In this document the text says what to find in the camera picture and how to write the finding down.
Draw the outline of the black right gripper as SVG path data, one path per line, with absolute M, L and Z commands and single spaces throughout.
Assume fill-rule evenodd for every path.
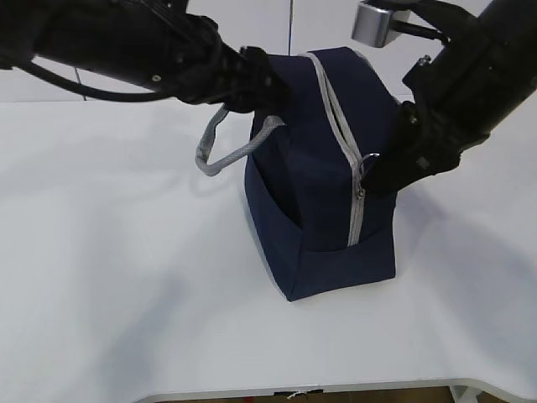
M 390 146 L 362 158 L 361 189 L 374 196 L 454 170 L 524 101 L 524 68 L 493 55 L 470 65 L 416 63 L 403 82 L 414 100 L 403 104 Z

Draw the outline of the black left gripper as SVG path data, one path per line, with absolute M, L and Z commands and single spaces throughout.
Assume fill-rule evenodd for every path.
M 292 91 L 272 66 L 228 46 L 212 19 L 173 12 L 160 12 L 159 19 L 177 41 L 170 54 L 175 70 L 169 79 L 161 78 L 159 99 L 221 103 L 236 113 L 281 113 L 288 107 Z

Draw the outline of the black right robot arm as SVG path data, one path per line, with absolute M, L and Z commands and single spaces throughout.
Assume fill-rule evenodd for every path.
M 437 39 L 404 77 L 413 98 L 399 107 L 384 150 L 362 178 L 376 196 L 455 169 L 464 151 L 536 89 L 536 4 L 492 1 L 479 15 L 442 1 L 362 1 L 352 37 L 382 48 L 399 34 Z

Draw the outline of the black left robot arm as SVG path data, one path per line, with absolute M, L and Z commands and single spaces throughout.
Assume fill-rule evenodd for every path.
M 4 1 L 1 67 L 109 102 L 175 98 L 220 103 L 235 113 L 285 107 L 291 91 L 268 54 L 258 47 L 234 50 L 214 20 L 187 7 L 185 1 Z M 83 85 L 37 65 L 36 57 L 127 82 L 139 92 Z

